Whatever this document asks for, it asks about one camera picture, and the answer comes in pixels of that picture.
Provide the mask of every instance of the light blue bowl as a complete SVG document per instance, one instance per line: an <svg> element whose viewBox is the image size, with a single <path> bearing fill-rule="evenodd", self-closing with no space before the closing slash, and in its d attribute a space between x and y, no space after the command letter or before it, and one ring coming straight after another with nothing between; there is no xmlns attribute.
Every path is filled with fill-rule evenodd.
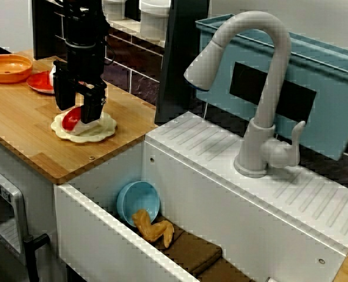
<svg viewBox="0 0 348 282"><path fill-rule="evenodd" d="M152 223L160 208L160 198L156 189L145 181L127 184L118 194L116 208L122 220L136 227L132 215L140 209L145 209Z"/></svg>

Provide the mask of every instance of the blue container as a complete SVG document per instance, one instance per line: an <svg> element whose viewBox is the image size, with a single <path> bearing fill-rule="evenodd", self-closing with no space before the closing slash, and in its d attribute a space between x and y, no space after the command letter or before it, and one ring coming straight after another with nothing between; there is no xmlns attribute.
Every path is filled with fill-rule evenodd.
<svg viewBox="0 0 348 282"><path fill-rule="evenodd" d="M132 215L140 209L145 209L153 222L160 208L160 198L156 189L145 181L127 184L118 194L116 208L122 220L136 227Z"/></svg>
<svg viewBox="0 0 348 282"><path fill-rule="evenodd" d="M196 21L200 29L200 51L217 29L233 15ZM290 33L292 55L285 79L316 92L312 110L301 135L301 145L338 160L348 145L348 50ZM257 105L230 94L235 62L268 73L274 46L263 31L251 29L237 34L226 47L216 79L198 99L244 120L254 117ZM276 114L276 133L292 138L297 124Z"/></svg>

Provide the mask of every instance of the red object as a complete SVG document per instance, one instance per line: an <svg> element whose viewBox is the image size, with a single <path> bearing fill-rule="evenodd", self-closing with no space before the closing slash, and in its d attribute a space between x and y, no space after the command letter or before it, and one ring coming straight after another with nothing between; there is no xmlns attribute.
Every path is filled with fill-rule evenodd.
<svg viewBox="0 0 348 282"><path fill-rule="evenodd" d="M50 85L50 71L40 72L31 75L27 80L27 84L39 92L54 93L54 88Z"/></svg>
<svg viewBox="0 0 348 282"><path fill-rule="evenodd" d="M77 107L70 110L67 115L63 117L62 127L65 131L72 131L78 124L81 118L81 108Z"/></svg>

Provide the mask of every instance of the toy sink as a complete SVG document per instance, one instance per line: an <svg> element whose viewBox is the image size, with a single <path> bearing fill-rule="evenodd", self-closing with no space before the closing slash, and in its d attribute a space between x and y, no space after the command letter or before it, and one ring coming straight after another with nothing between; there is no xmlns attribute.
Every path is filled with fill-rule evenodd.
<svg viewBox="0 0 348 282"><path fill-rule="evenodd" d="M243 177L240 141L188 112L56 186L61 259L86 281L197 281L117 219L118 192L143 179L163 216L254 281L331 282L348 254L348 189L302 167Z"/></svg>

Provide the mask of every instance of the faucet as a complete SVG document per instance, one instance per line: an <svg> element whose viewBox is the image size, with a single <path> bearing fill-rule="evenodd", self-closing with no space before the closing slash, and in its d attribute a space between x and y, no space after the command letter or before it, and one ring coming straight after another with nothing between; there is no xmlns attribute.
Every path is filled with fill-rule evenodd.
<svg viewBox="0 0 348 282"><path fill-rule="evenodd" d="M269 67L262 96L243 137L235 169L247 177L263 177L267 166L277 168L299 164L299 138L306 122L299 122L292 131L292 145L273 137L277 104L290 59L290 35L284 24L275 16L249 11L228 19L215 32L206 48L196 57L185 72L185 79L196 89L208 91L215 80L225 47L239 32L260 29L273 41L275 52Z"/></svg>

